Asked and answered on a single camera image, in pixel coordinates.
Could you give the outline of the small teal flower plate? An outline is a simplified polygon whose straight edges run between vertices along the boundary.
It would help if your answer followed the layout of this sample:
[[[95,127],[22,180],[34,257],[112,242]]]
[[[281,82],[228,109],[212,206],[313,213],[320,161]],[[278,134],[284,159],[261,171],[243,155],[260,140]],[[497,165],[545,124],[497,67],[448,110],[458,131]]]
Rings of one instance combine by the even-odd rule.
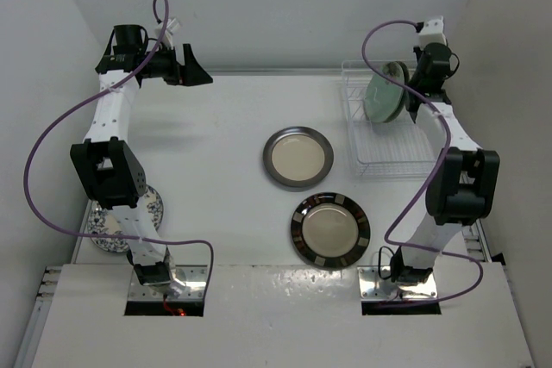
[[[379,70],[403,84],[403,73],[395,61],[384,64]],[[402,89],[386,78],[374,74],[364,91],[363,105],[367,119],[372,123],[387,123],[387,118],[398,106]]]

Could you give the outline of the grey rim cream plate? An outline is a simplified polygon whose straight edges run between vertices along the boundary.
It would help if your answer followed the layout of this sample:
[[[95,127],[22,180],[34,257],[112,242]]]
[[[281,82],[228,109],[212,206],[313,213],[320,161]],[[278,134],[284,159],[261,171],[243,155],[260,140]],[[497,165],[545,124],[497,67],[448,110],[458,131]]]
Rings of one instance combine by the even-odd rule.
[[[403,73],[402,83],[403,84],[408,84],[410,82],[410,79],[411,79],[411,75],[410,75],[408,67],[406,66],[406,64],[404,62],[401,62],[401,61],[395,61],[395,64],[398,65],[401,68],[401,71]],[[405,104],[406,104],[406,101],[407,101],[407,95],[408,95],[408,92],[405,89],[402,89],[401,97],[400,97],[400,101],[398,103],[398,106],[392,112],[392,114],[387,118],[387,120],[386,120],[387,122],[394,121],[400,115],[401,111],[405,107]]]
[[[267,139],[261,160],[274,183],[302,190],[318,185],[328,176],[334,157],[334,149],[322,133],[305,126],[290,126]]]

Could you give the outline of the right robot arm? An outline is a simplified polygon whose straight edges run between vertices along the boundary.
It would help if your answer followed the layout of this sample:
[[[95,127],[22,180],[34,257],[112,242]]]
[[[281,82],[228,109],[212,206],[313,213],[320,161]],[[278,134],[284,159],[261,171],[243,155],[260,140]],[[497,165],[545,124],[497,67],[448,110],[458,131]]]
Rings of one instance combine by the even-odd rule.
[[[426,214],[390,262],[394,283],[419,284],[433,272],[436,258],[463,229],[489,215],[500,157],[469,137],[456,119],[444,82],[455,74],[448,46],[415,47],[417,68],[408,83],[406,109],[436,157],[421,194]]]

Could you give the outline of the blue floral white plate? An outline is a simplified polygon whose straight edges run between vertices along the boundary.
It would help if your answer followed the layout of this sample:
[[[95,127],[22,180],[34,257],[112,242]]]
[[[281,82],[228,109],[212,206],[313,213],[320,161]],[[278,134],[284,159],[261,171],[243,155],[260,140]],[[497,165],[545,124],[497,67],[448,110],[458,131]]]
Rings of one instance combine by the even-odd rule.
[[[152,186],[148,186],[144,199],[147,212],[156,230],[164,216],[164,203],[159,192]],[[85,221],[86,234],[101,234],[102,238],[92,238],[91,242],[100,250],[107,253],[126,253],[129,245],[125,240],[117,238],[105,238],[105,235],[122,234],[121,226],[107,209],[103,209],[97,201],[91,202],[91,209]]]

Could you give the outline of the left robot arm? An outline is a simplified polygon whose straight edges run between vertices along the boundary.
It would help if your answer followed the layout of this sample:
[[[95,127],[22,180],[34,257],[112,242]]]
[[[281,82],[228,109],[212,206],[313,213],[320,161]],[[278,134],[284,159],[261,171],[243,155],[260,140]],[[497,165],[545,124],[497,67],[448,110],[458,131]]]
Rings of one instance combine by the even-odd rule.
[[[161,78],[172,86],[212,83],[198,63],[191,45],[183,46],[182,61],[168,36],[149,58],[139,25],[114,27],[96,67],[100,86],[108,92],[97,102],[84,141],[74,144],[70,157],[86,195],[118,222],[129,246],[128,260],[138,281],[166,288],[175,279],[169,249],[154,243],[157,236],[147,212],[146,173],[128,144],[133,102],[147,78]]]

